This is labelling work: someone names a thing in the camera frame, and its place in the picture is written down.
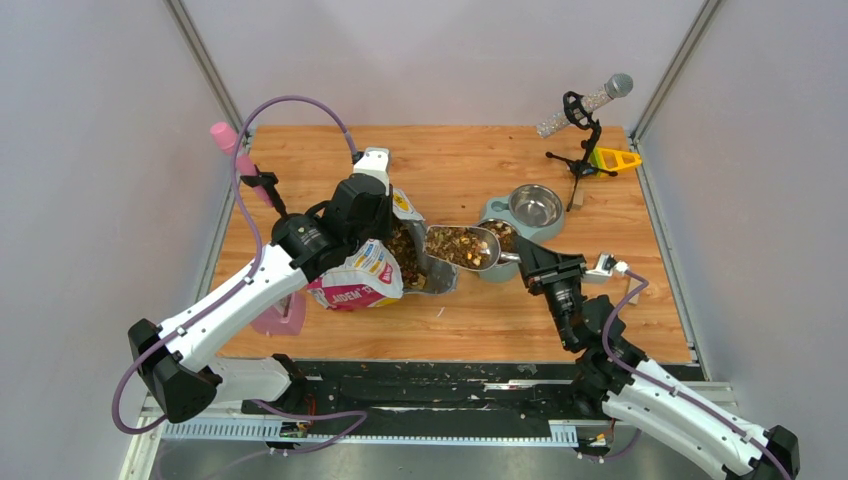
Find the tripod stand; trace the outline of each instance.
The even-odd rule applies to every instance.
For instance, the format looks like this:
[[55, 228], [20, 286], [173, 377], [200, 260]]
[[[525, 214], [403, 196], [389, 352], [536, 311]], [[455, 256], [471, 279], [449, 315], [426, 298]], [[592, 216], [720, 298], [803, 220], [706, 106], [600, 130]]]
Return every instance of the tripod stand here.
[[[581, 102], [582, 98], [583, 95], [578, 95], [574, 92], [566, 92], [565, 95], [562, 96], [562, 105], [564, 108], [565, 118], [567, 118], [572, 125], [576, 126], [580, 130], [592, 130], [588, 140], [580, 142], [580, 148], [584, 150], [583, 158], [580, 160], [572, 160], [570, 158], [554, 155], [551, 152], [545, 152], [546, 157], [555, 158], [565, 162], [568, 165], [568, 171], [574, 175], [574, 189], [571, 191], [571, 199], [569, 199], [568, 206], [565, 208], [566, 212], [570, 212], [571, 207], [574, 205], [574, 194], [577, 193], [577, 184], [580, 182], [581, 178], [598, 172], [606, 173], [611, 177], [618, 175], [618, 172], [598, 168], [589, 162], [589, 157], [592, 155], [592, 151], [595, 150], [595, 146], [601, 138], [601, 124], [592, 118], [592, 114], [587, 112], [583, 107], [583, 103]], [[583, 117], [578, 119], [575, 112], [580, 112]]]

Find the metal scoop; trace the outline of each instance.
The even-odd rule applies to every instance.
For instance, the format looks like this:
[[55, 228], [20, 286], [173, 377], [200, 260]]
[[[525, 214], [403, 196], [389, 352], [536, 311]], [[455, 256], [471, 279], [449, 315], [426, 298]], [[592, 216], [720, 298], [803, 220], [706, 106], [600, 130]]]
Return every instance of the metal scoop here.
[[[470, 238], [468, 243], [460, 244], [459, 246], [450, 242], [451, 240], [455, 241], [457, 238], [463, 237], [476, 238]], [[473, 240], [477, 240], [477, 243], [482, 245], [482, 248], [472, 251], [472, 247], [475, 245]], [[427, 235], [424, 238], [424, 253], [430, 257], [472, 272], [488, 270], [497, 265], [499, 260], [507, 262], [519, 261], [517, 254], [502, 252], [498, 237], [482, 227], [431, 225], [427, 227]], [[476, 256], [478, 254], [482, 254], [480, 255], [480, 264], [475, 265], [473, 261], [477, 258]]]

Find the wooden tabletop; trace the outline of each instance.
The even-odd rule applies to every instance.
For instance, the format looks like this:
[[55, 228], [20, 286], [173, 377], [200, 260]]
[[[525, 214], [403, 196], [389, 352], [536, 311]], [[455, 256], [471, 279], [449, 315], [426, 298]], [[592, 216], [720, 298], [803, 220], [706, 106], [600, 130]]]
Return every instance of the wooden tabletop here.
[[[571, 128], [543, 140], [533, 127], [353, 127], [360, 150], [385, 147], [392, 153], [392, 184], [409, 196], [432, 224], [470, 225], [480, 219], [489, 198], [509, 194], [525, 183], [554, 190], [566, 203], [572, 177], [566, 165], [545, 157], [552, 150], [578, 158], [586, 134]], [[621, 128], [604, 128], [599, 146], [628, 150]], [[329, 199], [351, 172], [350, 153], [335, 127], [260, 127], [251, 157], [262, 170], [276, 172], [290, 212], [303, 212]], [[654, 232], [635, 172], [617, 178], [581, 180], [585, 204], [566, 214], [565, 228], [545, 246], [582, 253], [594, 263], [613, 252], [651, 286], [621, 318], [625, 337], [661, 362], [689, 362]], [[267, 242], [276, 213], [242, 186], [248, 209]], [[235, 274], [254, 254], [254, 243], [238, 210], [230, 222], [215, 272], [215, 286]], [[590, 297], [624, 296], [627, 281], [584, 285]], [[516, 277], [492, 284], [462, 272], [458, 289], [431, 297], [409, 295], [380, 308], [355, 312], [323, 310], [307, 298], [307, 318], [299, 336], [267, 337], [245, 328], [220, 354], [294, 358], [562, 362], [574, 355], [560, 346], [543, 298], [533, 297]]]

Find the stainless steel scoop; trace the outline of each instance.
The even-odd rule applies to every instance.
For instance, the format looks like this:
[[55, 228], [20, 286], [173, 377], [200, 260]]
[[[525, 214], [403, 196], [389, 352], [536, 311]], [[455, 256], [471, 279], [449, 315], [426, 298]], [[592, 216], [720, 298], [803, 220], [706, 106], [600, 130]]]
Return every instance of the stainless steel scoop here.
[[[482, 253], [485, 253], [486, 255], [488, 255], [486, 257], [486, 261], [481, 263], [480, 265], [475, 265], [475, 266], [459, 265], [457, 263], [450, 261], [450, 259], [448, 259], [448, 258], [444, 258], [443, 256], [440, 256], [438, 252], [429, 251], [427, 249], [428, 242], [427, 242], [426, 239], [429, 238], [430, 231], [433, 230], [433, 229], [442, 229], [442, 230], [456, 229], [456, 230], [461, 230], [463, 232], [468, 232], [468, 231], [472, 232], [480, 240], [486, 242], [487, 248], [481, 250]], [[494, 267], [495, 265], [497, 265], [499, 260], [503, 260], [503, 261], [506, 261], [506, 262], [518, 262], [518, 261], [520, 261], [518, 254], [509, 253], [509, 252], [502, 252], [501, 251], [501, 244], [500, 244], [500, 241], [498, 241], [498, 237], [494, 233], [492, 233], [491, 231], [489, 231], [489, 230], [487, 230], [483, 227], [468, 227], [468, 226], [453, 226], [453, 225], [430, 225], [429, 227], [427, 227], [427, 235], [425, 236], [424, 253], [427, 254], [430, 257], [437, 258], [437, 259], [439, 259], [443, 262], [450, 263], [451, 265], [455, 265], [459, 268], [462, 268], [462, 269], [465, 269], [465, 270], [470, 270], [472, 272], [482, 272], [484, 270], [488, 270], [488, 269]]]

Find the pet food bag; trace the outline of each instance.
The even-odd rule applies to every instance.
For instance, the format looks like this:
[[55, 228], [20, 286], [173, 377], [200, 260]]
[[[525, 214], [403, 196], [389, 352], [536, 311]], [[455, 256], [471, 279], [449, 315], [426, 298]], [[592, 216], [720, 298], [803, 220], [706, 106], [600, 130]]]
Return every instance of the pet food bag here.
[[369, 240], [307, 290], [325, 308], [356, 310], [398, 301], [404, 294], [442, 295], [456, 289], [454, 266], [424, 254], [427, 225], [406, 194], [394, 189], [393, 237]]

